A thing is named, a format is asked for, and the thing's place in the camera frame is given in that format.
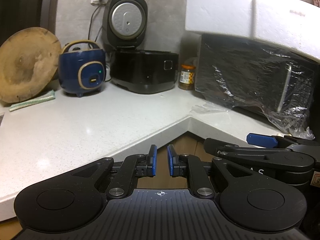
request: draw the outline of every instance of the white countertop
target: white countertop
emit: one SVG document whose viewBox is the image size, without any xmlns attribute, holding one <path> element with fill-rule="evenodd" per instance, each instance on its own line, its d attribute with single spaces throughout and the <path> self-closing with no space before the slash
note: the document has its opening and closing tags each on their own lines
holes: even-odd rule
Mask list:
<svg viewBox="0 0 320 240">
<path fill-rule="evenodd" d="M 279 130 L 235 111 L 190 113 L 203 105 L 194 91 L 175 88 L 139 95 L 107 83 L 101 93 L 56 99 L 9 113 L 0 126 L 0 221 L 14 217 L 13 202 L 23 188 L 97 159 L 121 161 L 148 153 L 190 131 L 242 146 L 249 132 Z"/>
</svg>

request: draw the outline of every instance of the metal screw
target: metal screw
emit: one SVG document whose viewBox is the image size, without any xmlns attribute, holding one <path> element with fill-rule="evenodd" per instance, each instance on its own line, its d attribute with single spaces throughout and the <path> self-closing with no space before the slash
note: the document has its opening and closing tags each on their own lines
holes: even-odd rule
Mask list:
<svg viewBox="0 0 320 240">
<path fill-rule="evenodd" d="M 113 196 L 121 196 L 124 194 L 124 190 L 119 187 L 114 187 L 111 190 L 109 190 L 109 194 Z"/>
<path fill-rule="evenodd" d="M 212 189 L 208 188 L 208 187 L 201 187 L 200 189 L 197 190 L 199 195 L 202 196 L 209 196 L 212 194 Z"/>
</svg>

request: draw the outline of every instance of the jar lid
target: jar lid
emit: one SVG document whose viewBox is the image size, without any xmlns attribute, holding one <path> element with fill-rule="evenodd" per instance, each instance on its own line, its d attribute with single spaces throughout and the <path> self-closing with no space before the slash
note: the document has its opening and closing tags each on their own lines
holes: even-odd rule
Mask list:
<svg viewBox="0 0 320 240">
<path fill-rule="evenodd" d="M 181 67 L 183 67 L 185 69 L 196 69 L 196 67 L 192 66 L 192 65 L 181 65 Z"/>
</svg>

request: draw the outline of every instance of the wooden cutting board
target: wooden cutting board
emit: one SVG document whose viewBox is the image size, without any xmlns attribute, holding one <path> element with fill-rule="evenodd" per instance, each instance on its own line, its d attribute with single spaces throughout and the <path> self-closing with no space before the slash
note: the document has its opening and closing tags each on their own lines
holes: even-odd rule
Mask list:
<svg viewBox="0 0 320 240">
<path fill-rule="evenodd" d="M 61 44 L 46 29 L 19 31 L 0 47 L 0 100 L 26 101 L 39 94 L 58 68 Z"/>
</svg>

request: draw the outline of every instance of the styrofoam box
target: styrofoam box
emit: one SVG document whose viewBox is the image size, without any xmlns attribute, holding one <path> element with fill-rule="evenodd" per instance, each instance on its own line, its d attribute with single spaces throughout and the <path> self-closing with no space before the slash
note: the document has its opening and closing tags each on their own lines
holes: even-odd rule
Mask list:
<svg viewBox="0 0 320 240">
<path fill-rule="evenodd" d="M 301 0 L 187 0 L 185 29 L 245 37 L 320 62 L 320 8 Z"/>
</svg>

